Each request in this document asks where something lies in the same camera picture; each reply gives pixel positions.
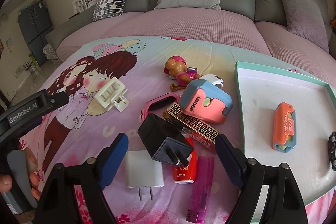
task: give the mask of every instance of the pink smartwatch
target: pink smartwatch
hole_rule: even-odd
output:
[[[152,111],[160,109],[166,105],[172,104],[173,102],[178,102],[181,95],[177,95],[173,92],[162,95],[158,98],[150,100],[145,105],[144,109],[141,110],[141,120],[144,121],[148,114]]]

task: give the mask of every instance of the cartoon bedsheet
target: cartoon bedsheet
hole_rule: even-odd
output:
[[[170,92],[169,84],[174,81],[163,73],[163,68],[173,55],[182,56],[187,65],[198,68],[200,74],[213,73],[224,80],[223,90],[231,95],[234,107],[225,123],[214,127],[235,147],[239,147],[241,139],[233,74],[235,63],[246,61],[299,70],[257,52],[193,39],[117,37],[88,43],[70,56],[41,88],[50,94],[65,91],[69,96],[68,105],[45,116],[43,123],[21,140],[22,148],[28,146],[38,159],[36,173],[40,190],[57,162],[65,166],[78,165],[89,157],[96,157],[119,132],[127,134],[130,151],[145,150],[137,134],[141,125],[140,111],[149,100]],[[116,108],[106,112],[94,99],[96,92],[113,76],[128,89],[125,97],[130,104],[123,112]],[[157,115],[161,116],[163,111],[157,111]],[[197,155],[214,156],[198,143],[195,147]],[[125,187],[124,164],[120,166],[112,184],[104,190],[106,201],[119,223],[187,223],[185,218],[193,185],[175,184],[170,165],[163,164],[163,170],[165,186],[153,188],[153,201],[149,191],[144,190],[140,201],[137,189]],[[83,222],[92,223],[80,187],[76,187],[76,195]],[[230,184],[215,157],[207,223],[224,223],[237,196],[237,189]],[[329,192],[307,207],[310,223],[324,220],[332,196],[333,192]]]

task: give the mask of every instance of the tiled floor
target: tiled floor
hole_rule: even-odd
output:
[[[28,77],[22,87],[17,91],[16,96],[12,99],[13,105],[21,102],[30,95],[36,93],[49,76],[61,65],[61,63],[53,63],[51,60],[47,60],[42,66],[42,73],[35,79],[32,75]]]

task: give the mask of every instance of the black power adapter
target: black power adapter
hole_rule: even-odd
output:
[[[180,131],[166,120],[149,114],[138,129],[138,134],[153,160],[187,167],[194,148]]]

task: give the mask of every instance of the dark gray refrigerator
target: dark gray refrigerator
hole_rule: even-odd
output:
[[[47,60],[43,53],[44,46],[48,44],[45,35],[53,30],[48,10],[43,5],[43,1],[40,0],[21,11],[18,23],[29,50],[41,66]]]

